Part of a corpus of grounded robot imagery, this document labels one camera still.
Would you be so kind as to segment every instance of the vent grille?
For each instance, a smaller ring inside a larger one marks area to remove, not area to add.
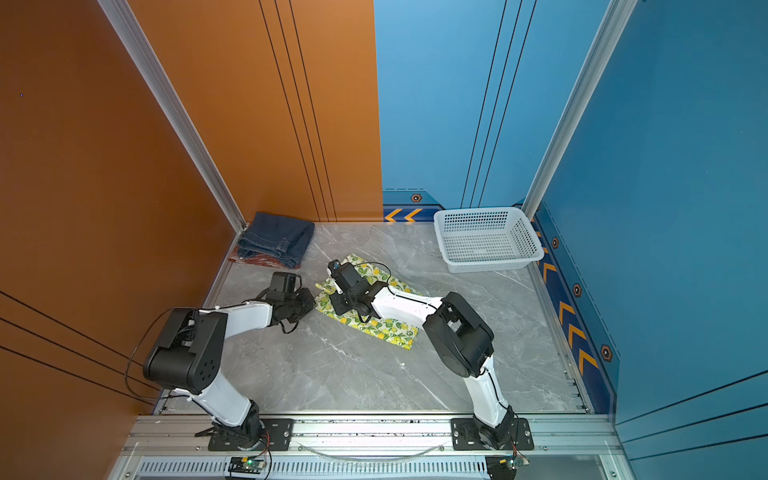
[[[138,478],[223,478],[230,457],[144,457]],[[411,462],[334,462],[306,456],[273,457],[270,480],[287,478],[477,478],[485,458],[474,455],[421,458]]]

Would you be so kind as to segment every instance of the gray marble surface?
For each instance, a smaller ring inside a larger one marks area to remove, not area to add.
[[[515,410],[576,410],[527,270],[450,273],[431,223],[319,223],[297,273],[316,295],[327,263],[349,253],[387,264],[424,295],[462,294],[495,333],[496,372]],[[217,303],[256,296],[274,271],[233,265]],[[408,351],[316,310],[289,335],[273,327],[228,339],[222,371],[262,412],[472,410],[464,382],[442,364],[424,332]],[[167,403],[169,413],[190,410],[197,407],[183,399]]]

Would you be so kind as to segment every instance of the orange wall panel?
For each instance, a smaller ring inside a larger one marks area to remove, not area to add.
[[[0,318],[80,354],[0,321],[4,477],[49,478],[42,447],[57,477],[103,478],[151,410],[124,356],[203,302],[233,231],[97,2],[3,3],[0,65],[0,290],[109,347],[0,296]]]
[[[130,5],[245,218],[381,219],[372,1]]]

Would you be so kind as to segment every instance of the perforated basket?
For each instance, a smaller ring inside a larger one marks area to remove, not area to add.
[[[517,270],[544,258],[531,221],[519,208],[440,210],[435,232],[452,273]]]

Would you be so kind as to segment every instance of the lemon print cloth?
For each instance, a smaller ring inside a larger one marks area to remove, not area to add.
[[[366,263],[366,261],[367,260],[360,258],[359,255],[352,253],[348,255],[342,263],[356,265],[357,273],[371,284],[377,280],[381,280],[383,282],[389,282],[391,288],[419,295],[418,292],[410,286],[405,285],[400,280],[397,280],[394,276],[390,278],[389,274],[383,268],[380,268],[380,265]],[[333,311],[333,305],[331,305],[331,300],[329,298],[329,295],[336,291],[336,288],[333,286],[333,281],[328,278],[326,281],[317,283],[315,286],[320,289],[320,295],[315,298],[315,308],[319,311],[333,319],[339,320],[344,325],[351,326],[353,329],[360,330],[377,339],[401,346],[406,350],[411,349],[413,340],[415,340],[416,335],[419,334],[419,329],[416,327],[393,319],[371,318],[368,323],[362,323],[358,321],[355,310],[350,310],[344,315],[338,316],[336,315],[336,312]]]

